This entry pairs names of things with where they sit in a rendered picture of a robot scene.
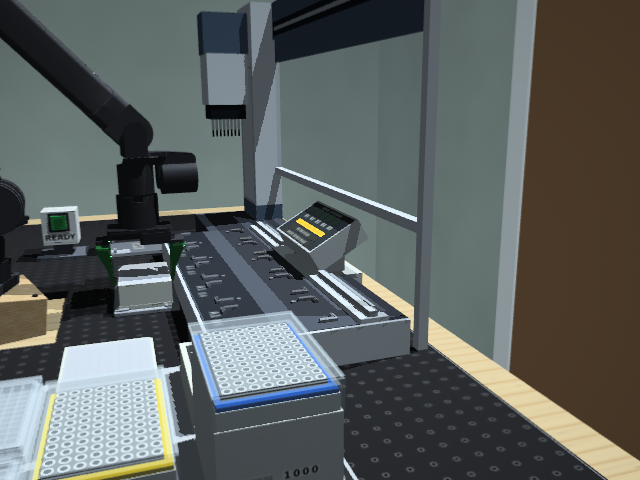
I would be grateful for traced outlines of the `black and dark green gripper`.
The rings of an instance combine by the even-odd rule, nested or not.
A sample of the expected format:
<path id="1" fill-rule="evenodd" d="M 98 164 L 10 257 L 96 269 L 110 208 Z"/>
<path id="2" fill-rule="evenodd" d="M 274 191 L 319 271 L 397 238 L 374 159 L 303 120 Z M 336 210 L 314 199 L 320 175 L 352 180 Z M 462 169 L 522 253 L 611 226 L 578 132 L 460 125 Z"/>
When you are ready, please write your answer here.
<path id="1" fill-rule="evenodd" d="M 169 221 L 159 221 L 157 225 L 155 193 L 141 196 L 141 201 L 136 202 L 134 197 L 119 195 L 119 203 L 121 227 L 118 224 L 108 224 L 107 236 L 98 236 L 95 241 L 95 251 L 108 272 L 112 286 L 115 284 L 110 241 L 117 240 L 140 239 L 140 245 L 170 243 L 170 272 L 173 281 L 185 240 L 183 234 L 172 234 Z"/>

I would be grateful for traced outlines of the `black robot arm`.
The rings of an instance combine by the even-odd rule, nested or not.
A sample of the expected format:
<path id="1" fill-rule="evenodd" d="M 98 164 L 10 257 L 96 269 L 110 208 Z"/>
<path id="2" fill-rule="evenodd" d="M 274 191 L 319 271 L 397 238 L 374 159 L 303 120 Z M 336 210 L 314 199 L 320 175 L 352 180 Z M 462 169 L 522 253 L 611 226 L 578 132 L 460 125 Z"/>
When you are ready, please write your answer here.
<path id="1" fill-rule="evenodd" d="M 141 196 L 155 193 L 153 165 L 157 188 L 162 194 L 197 192 L 195 155 L 148 151 L 153 140 L 151 124 L 18 0 L 0 0 L 0 38 L 120 146 L 124 158 L 122 164 L 117 164 L 118 227 L 121 227 L 119 195 L 134 197 L 136 202 L 141 201 Z M 157 193 L 155 205 L 159 225 Z M 23 192 L 0 176 L 0 235 L 28 224 L 28 220 Z M 19 283 L 20 273 L 11 272 L 11 258 L 5 256 L 5 239 L 0 236 L 0 297 Z"/>

